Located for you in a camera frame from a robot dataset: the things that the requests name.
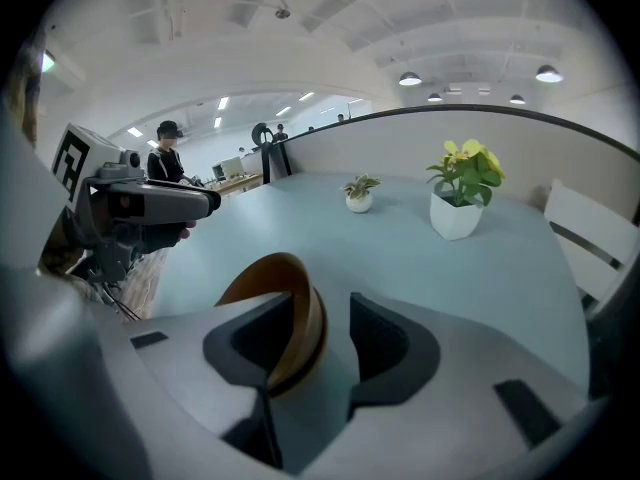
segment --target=black cap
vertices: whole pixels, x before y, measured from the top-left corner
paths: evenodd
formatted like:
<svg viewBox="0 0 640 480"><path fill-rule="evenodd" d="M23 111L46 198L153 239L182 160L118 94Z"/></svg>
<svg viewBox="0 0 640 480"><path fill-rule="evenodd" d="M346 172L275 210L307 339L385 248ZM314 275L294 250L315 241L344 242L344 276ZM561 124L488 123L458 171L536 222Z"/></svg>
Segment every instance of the black cap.
<svg viewBox="0 0 640 480"><path fill-rule="evenodd" d="M160 123L160 126L158 126L157 132L158 132L158 137L160 137L161 133L163 135L169 135L174 139L177 139L178 137L182 137L182 132L178 130L178 125L175 123L175 121L162 121Z"/></svg>

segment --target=yellow flower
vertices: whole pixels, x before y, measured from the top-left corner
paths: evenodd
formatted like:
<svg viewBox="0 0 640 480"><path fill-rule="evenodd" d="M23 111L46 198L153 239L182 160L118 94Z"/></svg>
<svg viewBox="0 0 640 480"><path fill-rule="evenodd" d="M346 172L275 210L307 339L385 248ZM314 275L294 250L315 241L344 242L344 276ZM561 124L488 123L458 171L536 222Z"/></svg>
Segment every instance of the yellow flower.
<svg viewBox="0 0 640 480"><path fill-rule="evenodd" d="M455 163L458 160L467 160L468 158L476 156L484 146L480 144L476 139L470 139L462 145L462 150L458 151L458 146L452 140L448 140L444 143L444 149L449 152L449 163Z"/></svg>
<svg viewBox="0 0 640 480"><path fill-rule="evenodd" d="M489 169L497 172L500 175L500 178L505 179L504 172L502 172L502 169L500 169L500 160L498 160L498 157L485 147L482 148L482 154L487 159Z"/></svg>

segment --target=white chair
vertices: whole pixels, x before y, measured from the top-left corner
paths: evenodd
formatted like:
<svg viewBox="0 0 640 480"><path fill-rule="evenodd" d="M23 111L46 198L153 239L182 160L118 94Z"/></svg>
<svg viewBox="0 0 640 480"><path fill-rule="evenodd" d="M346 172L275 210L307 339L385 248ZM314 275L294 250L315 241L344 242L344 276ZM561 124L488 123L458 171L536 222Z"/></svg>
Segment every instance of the white chair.
<svg viewBox="0 0 640 480"><path fill-rule="evenodd" d="M593 320L604 312L638 256L640 230L609 208L565 187L559 180L553 180L544 216L583 239L578 245L556 231L576 285L597 301L585 312L587 320ZM613 261L600 257L602 254L594 254L593 246L619 262L620 267L616 268Z"/></svg>

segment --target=light blue table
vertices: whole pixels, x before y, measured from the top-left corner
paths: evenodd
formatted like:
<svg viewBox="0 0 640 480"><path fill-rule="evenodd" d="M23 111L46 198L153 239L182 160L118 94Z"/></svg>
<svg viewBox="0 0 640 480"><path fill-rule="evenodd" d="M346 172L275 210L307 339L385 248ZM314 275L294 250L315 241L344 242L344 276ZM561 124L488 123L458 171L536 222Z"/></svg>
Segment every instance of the light blue table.
<svg viewBox="0 0 640 480"><path fill-rule="evenodd" d="M278 251L306 265L328 312L320 364L272 400L290 471L344 427L359 381L349 338L349 294L399 299L494 327L572 381L589 384L587 333L569 266L536 209L495 197L474 233L446 242L431 228L430 187L384 178L366 214L351 213L340 187L351 175L296 174L223 202L169 252L154 316L210 308L258 258Z"/></svg>

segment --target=white pot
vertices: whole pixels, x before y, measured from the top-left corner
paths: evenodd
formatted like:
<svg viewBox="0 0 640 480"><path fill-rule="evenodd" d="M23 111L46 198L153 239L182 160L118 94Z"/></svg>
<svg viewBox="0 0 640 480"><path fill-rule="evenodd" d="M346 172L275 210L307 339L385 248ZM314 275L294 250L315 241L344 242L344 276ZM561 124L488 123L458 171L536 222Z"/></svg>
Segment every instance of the white pot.
<svg viewBox="0 0 640 480"><path fill-rule="evenodd" d="M456 208L435 192L431 194L431 225L445 240L457 240L469 236L480 222L484 206L470 205Z"/></svg>
<svg viewBox="0 0 640 480"><path fill-rule="evenodd" d="M349 208L349 210L351 210L352 212L364 213L369 208L371 208L371 203L373 203L371 192L360 199L351 199L349 196L347 196L347 208Z"/></svg>

